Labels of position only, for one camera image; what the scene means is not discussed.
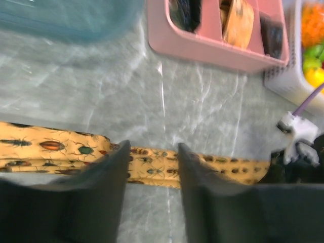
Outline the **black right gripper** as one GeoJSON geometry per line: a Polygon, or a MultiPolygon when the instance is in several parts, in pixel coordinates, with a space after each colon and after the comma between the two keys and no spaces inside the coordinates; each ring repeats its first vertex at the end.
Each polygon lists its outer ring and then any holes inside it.
{"type": "Polygon", "coordinates": [[[259,181],[260,184],[273,183],[319,183],[323,184],[323,134],[314,140],[312,146],[319,157],[319,166],[314,167],[306,158],[284,165],[284,151],[271,153],[268,172],[259,181]]]}

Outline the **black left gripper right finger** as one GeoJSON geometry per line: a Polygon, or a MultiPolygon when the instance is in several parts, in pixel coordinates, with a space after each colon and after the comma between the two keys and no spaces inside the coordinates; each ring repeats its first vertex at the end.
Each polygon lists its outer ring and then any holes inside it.
{"type": "Polygon", "coordinates": [[[178,145],[188,242],[323,242],[323,185],[243,185],[178,145]]]}

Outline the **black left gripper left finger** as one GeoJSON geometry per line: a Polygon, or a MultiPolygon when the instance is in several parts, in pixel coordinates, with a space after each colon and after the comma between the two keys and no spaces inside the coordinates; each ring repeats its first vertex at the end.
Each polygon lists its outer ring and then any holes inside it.
{"type": "Polygon", "coordinates": [[[1,242],[116,242],[130,142],[78,175],[48,184],[1,179],[1,242]]]}

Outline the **yellow beetle print tie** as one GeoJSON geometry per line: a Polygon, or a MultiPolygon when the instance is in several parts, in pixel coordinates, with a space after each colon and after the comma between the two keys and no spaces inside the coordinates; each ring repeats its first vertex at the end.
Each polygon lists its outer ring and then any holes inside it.
{"type": "MultiPolygon", "coordinates": [[[[1,171],[73,175],[119,145],[109,138],[83,132],[1,122],[1,171]]],[[[270,163],[199,154],[214,171],[242,184],[255,184],[270,163]]],[[[180,188],[178,154],[173,150],[133,146],[128,182],[180,188]]]]}

